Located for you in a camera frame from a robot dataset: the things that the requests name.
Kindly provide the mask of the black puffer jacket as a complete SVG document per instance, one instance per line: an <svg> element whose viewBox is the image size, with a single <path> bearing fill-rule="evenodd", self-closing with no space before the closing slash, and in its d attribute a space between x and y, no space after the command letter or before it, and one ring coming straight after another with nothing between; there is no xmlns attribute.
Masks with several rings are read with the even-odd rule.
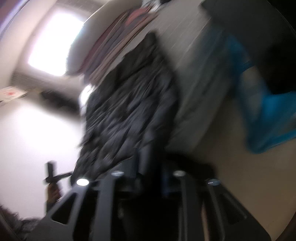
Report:
<svg viewBox="0 0 296 241"><path fill-rule="evenodd" d="M178 107L176 74L149 32L88 97L71 184L96 180L123 161L136 160L146 174L169 142Z"/></svg>

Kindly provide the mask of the small black garment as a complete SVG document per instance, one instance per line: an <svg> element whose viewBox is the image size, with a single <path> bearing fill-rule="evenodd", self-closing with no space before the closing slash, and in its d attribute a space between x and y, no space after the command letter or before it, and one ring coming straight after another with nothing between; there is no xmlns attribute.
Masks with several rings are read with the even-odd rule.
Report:
<svg viewBox="0 0 296 241"><path fill-rule="evenodd" d="M78 100L69 98L61 92L44 90L40 93L41 99L53 108L79 114Z"/></svg>

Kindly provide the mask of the white paper sheet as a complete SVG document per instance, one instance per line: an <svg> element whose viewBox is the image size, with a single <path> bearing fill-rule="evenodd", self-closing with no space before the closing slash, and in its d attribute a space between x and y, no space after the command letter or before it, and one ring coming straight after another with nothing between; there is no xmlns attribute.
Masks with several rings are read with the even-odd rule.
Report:
<svg viewBox="0 0 296 241"><path fill-rule="evenodd" d="M19 89L15 86L8 86L5 88L2 88L0 90L0 101L1 104L7 104L8 102L24 97L27 95L27 91Z"/></svg>

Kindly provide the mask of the grey padded headboard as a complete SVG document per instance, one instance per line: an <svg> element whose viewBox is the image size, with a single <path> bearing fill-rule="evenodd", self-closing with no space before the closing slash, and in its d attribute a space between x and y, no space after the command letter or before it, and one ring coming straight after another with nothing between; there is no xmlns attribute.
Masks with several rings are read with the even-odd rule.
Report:
<svg viewBox="0 0 296 241"><path fill-rule="evenodd" d="M11 84L24 88L57 90L65 93L80 92L83 89L80 77L31 76L17 71L15 71L11 77Z"/></svg>

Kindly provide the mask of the grey pillow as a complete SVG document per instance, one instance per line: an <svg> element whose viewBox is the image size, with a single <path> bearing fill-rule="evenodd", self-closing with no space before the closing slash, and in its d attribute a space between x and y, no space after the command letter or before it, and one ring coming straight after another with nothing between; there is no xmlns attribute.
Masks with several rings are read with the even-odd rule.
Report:
<svg viewBox="0 0 296 241"><path fill-rule="evenodd" d="M71 44L66 60L66 75L74 76L80 72L82 64L95 42L110 26L105 18L91 16L84 24Z"/></svg>

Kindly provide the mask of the grey quilted mattress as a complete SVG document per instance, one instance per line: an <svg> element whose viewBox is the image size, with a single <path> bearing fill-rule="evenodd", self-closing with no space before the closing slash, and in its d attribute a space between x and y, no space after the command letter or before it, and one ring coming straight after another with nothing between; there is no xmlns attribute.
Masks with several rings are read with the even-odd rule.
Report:
<svg viewBox="0 0 296 241"><path fill-rule="evenodd" d="M145 29L158 32L177 73L180 107L168 148L191 152L199 144L229 87L227 33L201 1L144 1L158 16Z"/></svg>

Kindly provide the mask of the striped folded blanket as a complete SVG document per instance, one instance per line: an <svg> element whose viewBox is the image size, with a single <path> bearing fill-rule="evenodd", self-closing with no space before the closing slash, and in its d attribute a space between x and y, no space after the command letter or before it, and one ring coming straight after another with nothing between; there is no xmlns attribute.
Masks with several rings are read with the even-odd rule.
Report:
<svg viewBox="0 0 296 241"><path fill-rule="evenodd" d="M150 10L146 6L121 13L97 39L80 68L86 84L94 82L95 72L101 78L123 48L156 17Z"/></svg>

